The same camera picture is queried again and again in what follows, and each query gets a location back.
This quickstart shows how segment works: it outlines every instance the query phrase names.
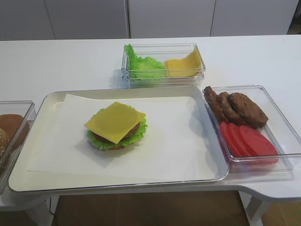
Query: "tomato slice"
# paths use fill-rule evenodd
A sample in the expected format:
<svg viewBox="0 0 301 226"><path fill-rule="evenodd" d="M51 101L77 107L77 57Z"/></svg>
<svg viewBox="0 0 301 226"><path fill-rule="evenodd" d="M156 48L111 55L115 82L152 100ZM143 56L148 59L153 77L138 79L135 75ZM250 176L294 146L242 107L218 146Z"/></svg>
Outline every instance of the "tomato slice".
<svg viewBox="0 0 301 226"><path fill-rule="evenodd" d="M252 152L252 150L248 150L246 145L243 143L241 137L238 134L239 128L237 125L230 123L228 125L228 134L233 143L233 145L238 149L241 156L248 157L252 155L256 155L256 153Z"/></svg>
<svg viewBox="0 0 301 226"><path fill-rule="evenodd" d="M248 126L240 126L239 134L244 144L257 155L278 154L273 144L260 132Z"/></svg>
<svg viewBox="0 0 301 226"><path fill-rule="evenodd" d="M242 157L239 150L235 147L235 145L232 143L229 135L228 135L228 124L225 122L222 122L220 124L220 130L222 133L222 137L224 138L228 148L230 149L232 155L234 157Z"/></svg>

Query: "plastic container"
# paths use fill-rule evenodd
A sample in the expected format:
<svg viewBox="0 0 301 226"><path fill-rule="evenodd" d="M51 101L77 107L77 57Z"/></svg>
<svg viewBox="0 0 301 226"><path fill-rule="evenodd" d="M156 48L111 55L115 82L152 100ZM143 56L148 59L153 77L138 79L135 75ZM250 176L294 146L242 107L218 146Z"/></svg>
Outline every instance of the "plastic container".
<svg viewBox="0 0 301 226"><path fill-rule="evenodd" d="M24 133L23 128L26 123L29 124L30 128L36 117L34 103L31 101L0 102L0 115L3 114L18 114L21 115L24 120L17 129L14 136L11 138L9 145L0 158L0 194L3 192L5 186L7 185L8 177L23 146L23 143L21 143L21 145L16 147L15 143L16 141L19 142L18 138L20 137L20 134Z"/></svg>
<svg viewBox="0 0 301 226"><path fill-rule="evenodd" d="M152 86L198 86L204 79L205 65L195 43L184 44L157 44L157 45L132 45L138 57L152 57L164 64L166 60L183 59L193 50L197 52L197 60L200 61L200 68L191 69L163 69L163 70L129 70L130 61L124 50L122 60L122 79L128 83L130 88L152 87ZM189 77L159 77L159 78L134 78L133 74L143 75L146 73L191 73L195 76Z"/></svg>
<svg viewBox="0 0 301 226"><path fill-rule="evenodd" d="M206 102L208 114L219 138L230 172L291 171L301 159L301 139L287 121L270 95L262 86L233 86L212 88L217 94L239 92L253 100L269 118L266 126L260 128L263 134L277 149L278 155L234 157L221 136L218 122Z"/></svg>

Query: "white cabinet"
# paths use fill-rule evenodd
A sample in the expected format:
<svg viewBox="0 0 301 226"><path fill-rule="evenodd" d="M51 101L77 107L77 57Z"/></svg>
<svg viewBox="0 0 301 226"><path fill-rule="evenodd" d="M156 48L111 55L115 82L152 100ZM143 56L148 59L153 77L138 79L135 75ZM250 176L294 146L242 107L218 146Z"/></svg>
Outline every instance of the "white cabinet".
<svg viewBox="0 0 301 226"><path fill-rule="evenodd" d="M286 34L298 0L216 0L211 36Z"/></svg>
<svg viewBox="0 0 301 226"><path fill-rule="evenodd" d="M131 38L210 36L215 0L128 0Z"/></svg>
<svg viewBox="0 0 301 226"><path fill-rule="evenodd" d="M126 0L46 0L56 39L128 38Z"/></svg>
<svg viewBox="0 0 301 226"><path fill-rule="evenodd" d="M42 0L0 0L0 40L54 39Z"/></svg>

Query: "cheese slice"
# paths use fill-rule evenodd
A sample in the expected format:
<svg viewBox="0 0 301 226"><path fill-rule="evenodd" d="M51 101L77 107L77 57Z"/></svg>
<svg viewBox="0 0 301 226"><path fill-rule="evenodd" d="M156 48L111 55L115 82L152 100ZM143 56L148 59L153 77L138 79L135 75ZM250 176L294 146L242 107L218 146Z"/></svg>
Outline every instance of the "cheese slice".
<svg viewBox="0 0 301 226"><path fill-rule="evenodd" d="M178 69L178 71L168 71L168 77L188 77L195 76L199 72L195 70L201 68L201 59L198 54L197 48L183 59L172 59L165 61L166 69Z"/></svg>
<svg viewBox="0 0 301 226"><path fill-rule="evenodd" d="M117 144L145 117L144 113L115 102L85 124L92 132Z"/></svg>

